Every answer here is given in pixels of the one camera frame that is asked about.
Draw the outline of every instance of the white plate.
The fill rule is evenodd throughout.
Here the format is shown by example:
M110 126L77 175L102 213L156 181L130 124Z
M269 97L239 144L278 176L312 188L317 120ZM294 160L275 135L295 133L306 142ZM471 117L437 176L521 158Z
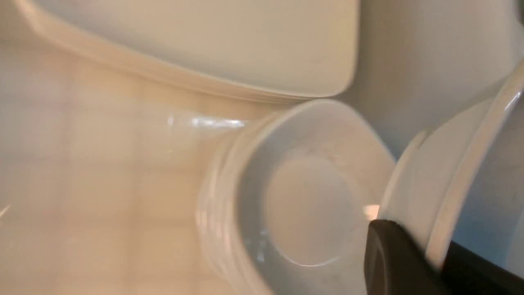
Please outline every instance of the white plate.
M394 172L402 176L388 184L387 206L380 208L379 218L402 224L437 269L442 267L473 180L522 89L524 64L519 64L498 94L488 93L491 98L463 111L414 144L416 148L408 151L408 164L399 165L397 169L402 171ZM496 204L497 196L490 197ZM480 199L473 203L481 204ZM478 218L502 225L501 219Z
M338 102L305 103L266 126L221 188L232 196L226 251L241 256L252 293L365 294L366 213L394 165Z
M129 70L140 63L164 81L316 98L344 91L354 75L357 0L15 1L41 35Z

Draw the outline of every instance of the white dish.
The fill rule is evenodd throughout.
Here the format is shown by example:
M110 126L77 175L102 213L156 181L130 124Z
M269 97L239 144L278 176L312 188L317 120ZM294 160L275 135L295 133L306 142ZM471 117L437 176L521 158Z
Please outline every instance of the white dish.
M519 64L495 98L465 110L417 143L409 163L395 171L402 177L388 184L390 199L379 218L403 225L437 269L478 169L522 89L524 64Z
M240 256L251 293L365 294L367 207L394 165L362 117L338 102L305 103L266 126L220 189L231 196L225 250Z
M55 43L168 83L317 98L353 79L357 0L15 1Z
M269 114L239 131L228 134L216 149L207 169L196 210L196 223L199 227L202 250L207 261L220 275L228 273L226 265L234 259L220 251L222 244L224 244L222 219L227 200L217 187L219 183L227 181L227 175L223 175L223 170L235 161L237 154L242 153L242 146L248 143L246 141L255 136L259 129L274 120L279 113Z
M453 235L455 242L512 271L524 262L522 253L510 250L519 244L524 210L524 101L515 104L474 178ZM516 274L524 277L522 271Z

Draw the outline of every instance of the white bowl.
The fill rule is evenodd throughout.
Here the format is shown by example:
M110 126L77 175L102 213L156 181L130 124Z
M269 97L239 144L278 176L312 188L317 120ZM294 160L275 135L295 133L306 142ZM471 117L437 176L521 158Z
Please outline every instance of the white bowl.
M399 160L401 165L388 184L378 217L403 225L437 269L442 267L473 180L522 89L524 64L519 64L498 94L488 94L491 98L461 112L436 130L417 135ZM489 197L496 204L504 203L504 208L509 204L496 196ZM472 197L471 202L482 203L478 197ZM472 208L468 205L465 211ZM502 218L479 216L478 208L472 210L476 213L465 215L463 222L477 216L492 225L503 225ZM517 218L513 214L505 224L514 226Z
M368 208L395 161L350 107L302 104L228 166L225 251L251 294L365 294Z

